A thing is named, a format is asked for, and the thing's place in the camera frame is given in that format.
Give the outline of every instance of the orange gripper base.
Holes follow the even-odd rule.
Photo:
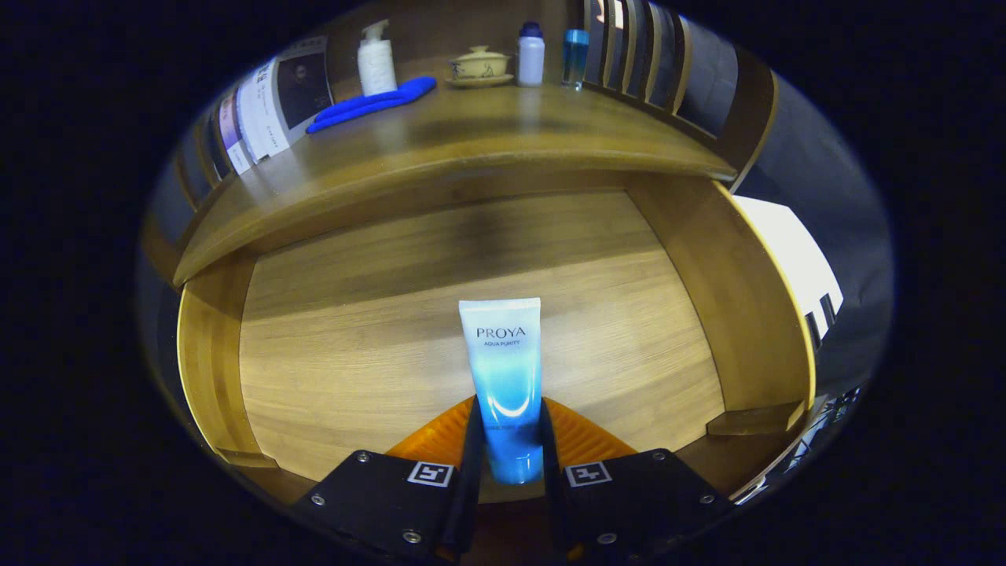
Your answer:
[[[424,425],[423,428],[408,435],[407,438],[388,450],[387,454],[410,460],[460,466],[465,448],[465,430],[468,426],[468,416],[472,412],[474,399],[474,397],[469,397],[451,407]],[[636,453],[632,446],[581,417],[572,409],[548,398],[543,398],[543,401],[548,406],[548,414],[552,419],[560,466],[595,462]]]

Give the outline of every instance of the wooden surface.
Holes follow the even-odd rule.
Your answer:
[[[643,170],[728,180],[735,170],[636,108],[558,86],[438,86],[324,130],[218,187],[175,281],[283,227],[446,175],[486,169]]]
[[[793,428],[807,410],[804,401],[794,401],[775,407],[726,411],[709,421],[705,427],[714,435],[772,434]]]
[[[800,440],[805,416],[789,432],[746,436],[706,435],[676,451],[717,492],[733,500],[778,463]]]
[[[730,192],[747,176],[762,154],[779,108],[779,80],[776,73],[750,51],[735,46],[737,86],[730,110],[716,137],[713,151],[737,169],[737,176],[727,183]]]
[[[248,425],[238,375],[241,312],[255,260],[232,254],[187,282],[178,311],[178,370],[206,442],[234,465],[275,467]]]
[[[627,192],[684,280],[726,410],[813,404],[807,322],[772,250],[726,189],[699,177],[637,175]]]
[[[181,251],[178,246],[168,240],[164,231],[157,222],[157,216],[152,210],[148,210],[140,225],[140,248],[147,255],[154,269],[175,293],[180,294],[181,290],[174,285],[172,276],[178,260],[181,258]]]
[[[317,482],[280,467],[244,467],[235,469],[283,505],[294,505],[318,485]]]
[[[542,394],[640,450],[723,412],[674,265],[621,190],[462,206],[261,256],[240,332],[263,452],[321,480],[474,393],[458,301],[540,297]]]

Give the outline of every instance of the saucer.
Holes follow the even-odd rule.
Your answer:
[[[484,78],[445,78],[444,81],[452,86],[461,88],[483,88],[485,86],[495,86],[513,80],[513,74],[501,74],[499,76],[486,76]]]

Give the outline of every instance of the white bottle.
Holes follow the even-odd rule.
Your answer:
[[[398,82],[394,79],[394,62],[391,60],[391,41],[380,38],[385,27],[387,20],[363,28],[366,37],[360,41],[356,63],[360,68],[360,83],[365,97],[398,89]]]
[[[524,22],[517,44],[517,83],[521,86],[540,86],[545,70],[545,40],[541,38],[538,22]]]

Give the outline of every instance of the white pump bottle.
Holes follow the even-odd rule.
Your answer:
[[[363,28],[365,37],[360,41],[356,62],[365,97],[398,89],[398,82],[394,79],[394,62],[391,60],[391,41],[381,39],[385,27],[387,20]]]

